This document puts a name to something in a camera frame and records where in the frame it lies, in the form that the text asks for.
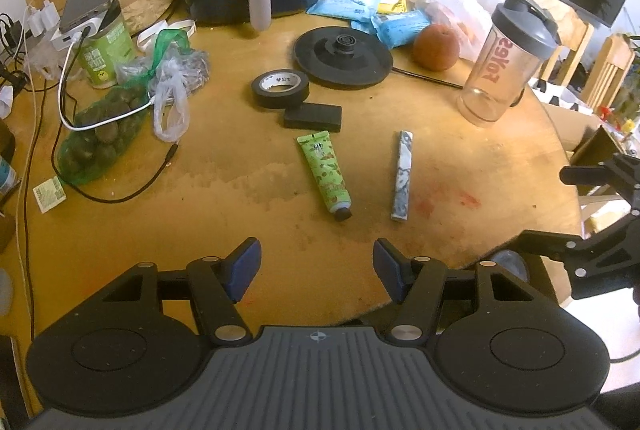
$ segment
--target green hand cream tube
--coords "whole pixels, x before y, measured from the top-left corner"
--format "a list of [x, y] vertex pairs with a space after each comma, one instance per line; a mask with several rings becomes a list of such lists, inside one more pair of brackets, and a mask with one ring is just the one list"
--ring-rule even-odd
[[327, 131], [298, 138], [329, 213], [338, 222], [351, 217], [351, 198]]

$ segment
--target wet wipes pack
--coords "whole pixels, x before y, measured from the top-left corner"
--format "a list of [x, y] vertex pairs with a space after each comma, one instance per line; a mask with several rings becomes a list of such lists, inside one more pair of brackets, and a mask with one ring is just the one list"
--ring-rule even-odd
[[399, 14], [377, 14], [371, 19], [378, 39], [388, 48], [410, 44], [431, 20], [418, 9]]
[[318, 0], [306, 12], [310, 15], [369, 22], [379, 4], [380, 0]]
[[356, 22], [355, 20], [351, 20], [351, 29], [357, 29], [358, 31], [362, 31], [373, 36], [378, 34], [376, 28], [373, 27], [371, 22]]

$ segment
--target kiwi fruit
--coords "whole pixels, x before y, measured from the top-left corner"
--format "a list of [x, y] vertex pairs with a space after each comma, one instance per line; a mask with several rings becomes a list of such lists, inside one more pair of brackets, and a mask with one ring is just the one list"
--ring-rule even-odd
[[94, 145], [91, 145], [83, 137], [74, 136], [74, 139], [69, 141], [69, 151], [78, 162], [87, 162], [94, 158]]
[[145, 105], [145, 103], [146, 103], [146, 99], [144, 96], [142, 96], [142, 97], [134, 98], [133, 100], [131, 100], [129, 102], [129, 106], [131, 107], [131, 110], [136, 110], [137, 108], [140, 108], [141, 106]]
[[109, 145], [116, 141], [118, 137], [118, 125], [114, 123], [107, 123], [103, 126], [97, 126], [94, 129], [95, 137], [97, 137], [98, 141], [105, 145]]
[[95, 149], [95, 162], [102, 168], [111, 166], [117, 159], [118, 153], [111, 145], [99, 145]]
[[144, 85], [136, 85], [129, 89], [132, 92], [134, 98], [145, 98], [146, 97], [146, 86]]
[[95, 132], [93, 130], [81, 130], [77, 133], [78, 137], [81, 137], [84, 142], [91, 147], [94, 147], [98, 144], [98, 139], [95, 137]]
[[116, 139], [116, 141], [113, 142], [113, 148], [115, 149], [115, 151], [118, 154], [122, 154], [126, 149], [127, 149], [127, 145], [128, 145], [128, 140], [126, 138], [126, 133], [124, 134], [120, 134], [120, 136], [118, 136], [118, 139]]
[[129, 99], [129, 91], [124, 87], [115, 86], [107, 94], [107, 101], [111, 103], [126, 102]]
[[82, 164], [68, 150], [58, 159], [60, 165], [60, 173], [66, 177], [72, 177], [82, 171]]
[[75, 123], [79, 126], [90, 126], [100, 121], [102, 111], [97, 105], [92, 105], [87, 110], [76, 114]]

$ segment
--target gray bottle lid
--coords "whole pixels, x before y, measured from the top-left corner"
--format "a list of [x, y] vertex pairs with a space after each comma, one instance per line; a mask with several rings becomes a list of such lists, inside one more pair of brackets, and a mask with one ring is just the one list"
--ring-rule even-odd
[[505, 0], [491, 19], [503, 35], [540, 60], [551, 58], [559, 45], [558, 24], [533, 0]]

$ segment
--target metal screw cap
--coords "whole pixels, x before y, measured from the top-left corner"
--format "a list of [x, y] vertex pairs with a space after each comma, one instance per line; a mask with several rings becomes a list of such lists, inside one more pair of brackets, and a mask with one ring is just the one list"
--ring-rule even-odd
[[422, 336], [422, 331], [415, 325], [396, 325], [391, 329], [391, 335], [402, 342], [412, 342]]
[[246, 329], [238, 325], [223, 325], [216, 329], [215, 335], [223, 342], [236, 342], [246, 336]]

